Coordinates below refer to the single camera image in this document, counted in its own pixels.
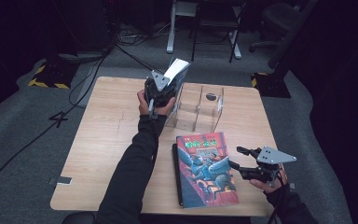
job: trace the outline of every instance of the chair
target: chair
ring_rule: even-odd
[[[194,32],[193,39],[193,51],[191,54],[191,62],[194,61],[194,54],[197,44],[214,44],[224,45],[223,41],[230,40],[231,55],[229,62],[231,63],[234,55],[234,50],[237,45],[237,40],[240,28],[241,15],[243,13],[243,1],[229,1],[229,0],[199,0],[196,9],[196,16],[194,20],[194,27],[190,32],[189,38],[191,38]],[[237,14],[234,7],[241,7],[240,12]],[[210,30],[214,32],[225,32],[226,35],[222,40],[216,42],[201,42],[197,38],[199,37],[199,30]]]
[[[277,47],[295,25],[301,15],[302,7],[300,3],[292,7],[284,2],[266,7],[262,11],[261,27],[263,31],[260,37],[264,39],[266,33],[269,33],[275,37],[275,40],[253,43],[249,47],[249,51],[253,53],[259,48]]]

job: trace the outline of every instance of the hardcover book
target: hardcover book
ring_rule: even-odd
[[[173,156],[184,208],[239,203],[223,133],[177,136]]]

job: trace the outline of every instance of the person's arm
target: person's arm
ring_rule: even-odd
[[[139,223],[145,188],[153,171],[152,157],[157,150],[158,137],[162,132],[174,98],[164,108],[158,109],[158,118],[148,117],[144,92],[138,92],[140,120],[138,133],[117,164],[107,191],[97,213],[97,223]]]
[[[276,211],[277,216],[283,224],[318,223],[310,213],[308,207],[301,202],[300,196],[290,190],[284,170],[281,171],[281,176],[283,182],[282,188],[279,180],[276,180],[274,188],[268,183],[263,183],[255,179],[251,179],[249,182],[264,191],[269,203],[274,207],[278,206]]]

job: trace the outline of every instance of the book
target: book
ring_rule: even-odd
[[[172,146],[183,208],[238,204],[224,133],[177,136]]]
[[[164,76],[170,79],[168,86],[174,84],[176,95],[182,88],[190,63],[182,59],[172,59],[169,68],[165,71]]]

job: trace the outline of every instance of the dark background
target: dark background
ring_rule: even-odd
[[[101,25],[106,18],[96,16],[92,18],[100,26],[96,27],[94,36],[82,36],[81,29],[74,28],[82,19],[71,15],[81,11],[81,7],[74,10],[68,8],[68,1],[65,4],[57,1],[63,15],[72,21],[68,30],[52,2],[30,2],[0,1],[0,103],[18,89],[17,78],[30,71],[35,62],[54,58],[58,52],[76,55],[78,50],[94,50],[85,46],[102,49],[114,32],[109,28],[113,22],[109,26]],[[78,2],[82,3],[84,8],[88,7],[88,1]],[[131,12],[132,5],[124,4],[109,20],[119,17],[123,22],[143,26],[148,33],[151,23],[167,16],[156,13],[157,5],[153,1],[143,3],[146,4],[141,10],[144,14]],[[40,10],[43,13],[30,13],[29,7],[43,8]],[[102,15],[101,10],[94,8],[89,13]],[[145,20],[146,24],[131,21],[135,19],[131,13],[149,20]],[[85,41],[83,45],[72,39],[70,31],[77,32]],[[312,96],[312,128],[344,188],[352,220],[358,223],[358,1],[320,0],[284,57],[291,59],[290,70]]]

